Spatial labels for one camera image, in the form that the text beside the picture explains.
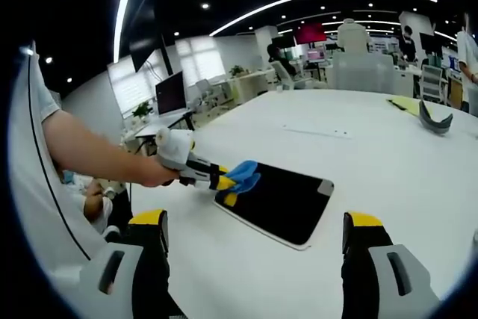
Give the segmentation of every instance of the human hand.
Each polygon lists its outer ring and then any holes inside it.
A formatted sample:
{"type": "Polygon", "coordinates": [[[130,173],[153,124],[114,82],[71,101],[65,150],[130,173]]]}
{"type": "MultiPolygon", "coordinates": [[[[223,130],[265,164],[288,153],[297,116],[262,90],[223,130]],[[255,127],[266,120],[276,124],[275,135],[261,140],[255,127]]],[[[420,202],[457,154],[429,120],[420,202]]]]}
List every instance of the human hand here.
{"type": "Polygon", "coordinates": [[[88,222],[95,221],[103,211],[103,195],[87,196],[84,201],[83,214],[88,222]]]}
{"type": "Polygon", "coordinates": [[[96,196],[99,194],[103,194],[103,187],[99,184],[98,181],[92,179],[90,184],[87,187],[86,195],[88,196],[96,196]]]}
{"type": "Polygon", "coordinates": [[[173,179],[179,179],[179,172],[160,164],[154,157],[142,157],[141,184],[145,187],[157,187],[173,179]]]}

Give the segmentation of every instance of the man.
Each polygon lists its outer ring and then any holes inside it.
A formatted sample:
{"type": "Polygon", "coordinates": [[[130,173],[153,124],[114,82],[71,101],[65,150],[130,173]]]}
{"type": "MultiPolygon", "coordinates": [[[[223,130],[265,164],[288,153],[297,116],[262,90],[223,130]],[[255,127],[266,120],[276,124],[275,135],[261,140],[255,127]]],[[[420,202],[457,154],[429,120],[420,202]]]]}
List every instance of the man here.
{"type": "Polygon", "coordinates": [[[354,19],[346,18],[344,24],[338,27],[337,46],[345,49],[345,52],[367,54],[370,43],[372,40],[367,29],[354,19]]]}
{"type": "Polygon", "coordinates": [[[8,125],[11,193],[38,265],[73,302],[82,267],[106,242],[76,208],[52,161],[84,175],[147,187],[179,175],[154,158],[132,155],[109,144],[62,111],[43,83],[36,54],[21,55],[18,63],[22,65],[8,125]]]}
{"type": "Polygon", "coordinates": [[[478,91],[478,46],[471,34],[470,16],[468,13],[465,13],[462,31],[456,36],[458,62],[462,71],[462,110],[464,112],[470,112],[470,92],[478,91]]]}
{"type": "Polygon", "coordinates": [[[413,30],[408,25],[403,29],[402,36],[398,39],[398,46],[403,54],[403,58],[409,63],[416,61],[415,55],[417,50],[415,48],[415,42],[412,39],[413,30]]]}

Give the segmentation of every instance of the cable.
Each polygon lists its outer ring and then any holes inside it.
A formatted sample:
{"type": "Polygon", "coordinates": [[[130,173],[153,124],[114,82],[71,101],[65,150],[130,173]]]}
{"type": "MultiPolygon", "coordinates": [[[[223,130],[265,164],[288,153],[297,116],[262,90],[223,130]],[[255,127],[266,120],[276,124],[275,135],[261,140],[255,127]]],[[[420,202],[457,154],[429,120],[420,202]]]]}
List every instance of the cable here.
{"type": "Polygon", "coordinates": [[[163,81],[163,79],[156,73],[155,68],[153,67],[153,65],[148,60],[146,60],[146,63],[150,66],[149,71],[151,71],[153,73],[153,76],[155,78],[157,78],[159,81],[163,81]]]}
{"type": "Polygon", "coordinates": [[[76,237],[74,236],[71,228],[68,226],[68,223],[66,222],[66,218],[65,216],[63,215],[63,212],[61,211],[61,208],[60,208],[60,205],[58,204],[58,201],[57,201],[57,197],[55,196],[55,193],[53,192],[53,188],[52,186],[50,185],[50,181],[48,180],[48,175],[46,174],[46,170],[45,170],[45,164],[43,163],[43,159],[42,159],[42,155],[40,153],[40,148],[38,146],[38,140],[37,140],[37,134],[35,133],[35,126],[34,126],[34,121],[33,121],[33,114],[32,114],[32,111],[31,111],[31,91],[30,91],[30,67],[31,67],[31,56],[28,57],[28,109],[30,111],[30,124],[31,124],[31,130],[33,131],[33,139],[34,139],[34,142],[35,142],[35,147],[37,148],[37,154],[38,154],[38,158],[40,159],[40,164],[42,166],[42,170],[43,170],[43,175],[45,176],[45,180],[46,180],[46,184],[48,185],[48,188],[50,190],[50,193],[52,194],[52,197],[53,197],[53,200],[55,201],[55,205],[57,207],[57,210],[58,210],[58,213],[60,214],[60,217],[61,217],[61,220],[63,221],[65,227],[66,227],[66,230],[68,231],[69,235],[71,236],[71,238],[73,239],[73,242],[75,242],[76,246],[80,249],[80,251],[83,253],[83,255],[85,256],[85,258],[87,260],[91,260],[90,256],[88,255],[88,253],[86,253],[86,251],[83,249],[83,247],[80,245],[80,243],[78,242],[78,240],[76,239],[76,237]]]}

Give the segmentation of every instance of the ceiling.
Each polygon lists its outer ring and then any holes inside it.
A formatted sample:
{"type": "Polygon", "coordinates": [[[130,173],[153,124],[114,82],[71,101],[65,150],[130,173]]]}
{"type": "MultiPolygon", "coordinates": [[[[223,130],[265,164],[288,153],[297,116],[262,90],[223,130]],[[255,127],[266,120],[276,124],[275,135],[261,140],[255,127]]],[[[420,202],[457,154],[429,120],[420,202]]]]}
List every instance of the ceiling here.
{"type": "MultiPolygon", "coordinates": [[[[168,43],[174,41],[174,32],[179,37],[210,34],[227,22],[265,4],[277,0],[152,0],[158,26],[168,43]],[[203,10],[201,3],[209,3],[203,10]]],[[[47,86],[63,96],[93,76],[105,71],[113,60],[114,24],[120,0],[45,0],[39,17],[39,31],[36,36],[37,51],[46,58],[53,57],[50,64],[40,62],[47,86]]],[[[128,34],[133,18],[137,15],[143,0],[129,0],[124,21],[120,56],[128,54],[128,34]]],[[[401,11],[416,7],[437,22],[437,30],[454,35],[459,25],[453,23],[457,12],[452,8],[456,0],[296,0],[260,12],[221,32],[218,36],[230,36],[248,32],[249,27],[278,25],[292,19],[318,15],[309,18],[311,22],[332,22],[344,18],[351,10],[372,12],[354,13],[355,19],[369,19],[398,22],[401,11]],[[396,13],[379,13],[387,10],[396,13]],[[340,12],[323,16],[325,13],[340,12]]],[[[299,26],[299,21],[279,25],[279,30],[299,26]]],[[[335,30],[329,25],[326,30],[335,30]]],[[[373,25],[373,28],[390,29],[390,25],[373,25]]]]}

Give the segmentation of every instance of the window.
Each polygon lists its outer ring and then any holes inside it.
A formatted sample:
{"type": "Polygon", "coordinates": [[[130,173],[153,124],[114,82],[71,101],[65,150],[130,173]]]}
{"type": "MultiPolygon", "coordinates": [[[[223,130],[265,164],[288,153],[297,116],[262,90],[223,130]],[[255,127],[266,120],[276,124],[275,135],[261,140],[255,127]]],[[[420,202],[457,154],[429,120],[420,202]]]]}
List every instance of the window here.
{"type": "Polygon", "coordinates": [[[192,37],[176,41],[184,81],[188,86],[202,79],[225,75],[223,61],[213,37],[192,37]]]}
{"type": "Polygon", "coordinates": [[[153,52],[138,72],[134,71],[131,56],[108,66],[111,86],[123,118],[137,106],[155,97],[155,85],[165,78],[163,58],[153,52]]]}

